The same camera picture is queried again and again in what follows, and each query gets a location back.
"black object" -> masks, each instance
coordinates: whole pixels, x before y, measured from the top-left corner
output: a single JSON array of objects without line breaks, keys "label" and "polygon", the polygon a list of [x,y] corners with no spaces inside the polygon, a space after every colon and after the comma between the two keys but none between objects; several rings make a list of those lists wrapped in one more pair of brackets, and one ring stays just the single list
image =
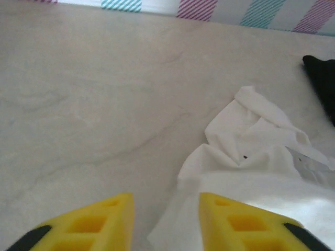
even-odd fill
[{"label": "black object", "polygon": [[331,251],[329,247],[323,244],[319,239],[317,239],[306,229],[290,223],[284,223],[284,226],[302,243],[304,243],[311,251]]},{"label": "black object", "polygon": [[22,236],[7,251],[29,251],[33,248],[50,230],[52,226],[45,225],[33,229]]},{"label": "black object", "polygon": [[305,71],[330,121],[335,126],[335,60],[304,56]]}]

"striped wallpaper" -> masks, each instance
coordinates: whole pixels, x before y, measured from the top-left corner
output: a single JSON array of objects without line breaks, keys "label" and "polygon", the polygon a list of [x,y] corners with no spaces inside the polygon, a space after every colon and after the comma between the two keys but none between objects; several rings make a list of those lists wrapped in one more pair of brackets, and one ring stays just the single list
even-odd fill
[{"label": "striped wallpaper", "polygon": [[28,0],[335,36],[335,0]]}]

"white marble surface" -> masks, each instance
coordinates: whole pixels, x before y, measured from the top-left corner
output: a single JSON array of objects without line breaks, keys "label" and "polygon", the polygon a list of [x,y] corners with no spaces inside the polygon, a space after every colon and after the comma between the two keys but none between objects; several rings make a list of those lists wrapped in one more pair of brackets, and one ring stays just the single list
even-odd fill
[{"label": "white marble surface", "polygon": [[134,250],[204,128],[244,85],[335,156],[300,64],[335,38],[70,5],[0,1],[0,249],[39,222],[120,192]]}]

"square hole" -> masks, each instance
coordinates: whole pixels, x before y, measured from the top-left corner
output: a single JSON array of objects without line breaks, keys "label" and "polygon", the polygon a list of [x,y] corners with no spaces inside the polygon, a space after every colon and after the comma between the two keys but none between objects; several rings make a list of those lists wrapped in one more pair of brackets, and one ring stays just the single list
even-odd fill
[{"label": "square hole", "polygon": [[244,239],[247,251],[288,251],[287,246],[278,239]]},{"label": "square hole", "polygon": [[229,203],[225,202],[224,200],[216,199],[215,200],[215,205],[217,205],[217,206],[229,206]]},{"label": "square hole", "polygon": [[84,216],[73,221],[68,233],[98,233],[105,224],[106,216]]},{"label": "square hole", "polygon": [[266,225],[257,216],[230,215],[228,221],[232,228],[238,232],[266,231]]},{"label": "square hole", "polygon": [[62,241],[54,245],[52,251],[89,251],[93,245],[93,239],[74,239]]}]

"black fabric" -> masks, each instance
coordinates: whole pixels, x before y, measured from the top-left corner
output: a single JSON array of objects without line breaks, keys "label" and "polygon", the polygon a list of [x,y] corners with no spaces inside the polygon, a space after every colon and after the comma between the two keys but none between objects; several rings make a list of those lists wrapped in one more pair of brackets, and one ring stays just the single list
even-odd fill
[{"label": "black fabric", "polygon": [[304,56],[305,71],[330,121],[335,126],[335,60]]}]

